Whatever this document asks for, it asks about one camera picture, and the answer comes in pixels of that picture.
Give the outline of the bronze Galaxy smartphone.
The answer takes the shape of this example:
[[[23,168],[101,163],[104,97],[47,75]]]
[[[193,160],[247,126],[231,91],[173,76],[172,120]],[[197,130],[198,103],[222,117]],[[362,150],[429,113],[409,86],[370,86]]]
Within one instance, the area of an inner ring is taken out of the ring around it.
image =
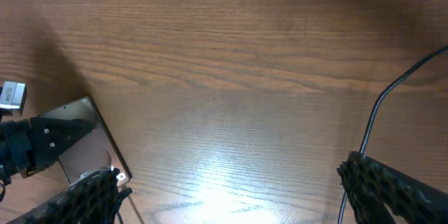
[[[60,166],[68,182],[74,183],[85,172],[101,168],[120,170],[117,175],[119,187],[130,182],[131,171],[92,98],[82,97],[41,113],[40,116],[63,120],[83,119],[93,125],[91,133],[59,156]]]

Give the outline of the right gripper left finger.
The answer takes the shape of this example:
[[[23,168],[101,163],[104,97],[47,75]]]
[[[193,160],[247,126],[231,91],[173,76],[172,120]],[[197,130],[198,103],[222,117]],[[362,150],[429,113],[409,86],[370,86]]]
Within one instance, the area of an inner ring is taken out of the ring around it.
[[[132,189],[118,187],[120,170],[99,169],[82,175],[67,191],[13,219],[12,224],[110,224]]]

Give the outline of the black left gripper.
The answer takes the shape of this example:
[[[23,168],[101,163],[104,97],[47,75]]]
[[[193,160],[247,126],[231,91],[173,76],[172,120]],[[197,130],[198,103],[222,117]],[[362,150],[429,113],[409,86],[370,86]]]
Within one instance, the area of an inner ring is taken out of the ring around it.
[[[84,119],[30,118],[2,122],[1,181],[10,184],[15,174],[26,178],[43,171],[93,129],[92,123]]]

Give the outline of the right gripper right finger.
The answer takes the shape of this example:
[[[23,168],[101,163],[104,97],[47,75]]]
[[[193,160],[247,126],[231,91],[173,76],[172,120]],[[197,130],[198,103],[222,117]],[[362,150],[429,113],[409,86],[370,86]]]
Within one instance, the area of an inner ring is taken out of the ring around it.
[[[337,168],[357,223],[447,224],[447,193],[351,152]]]

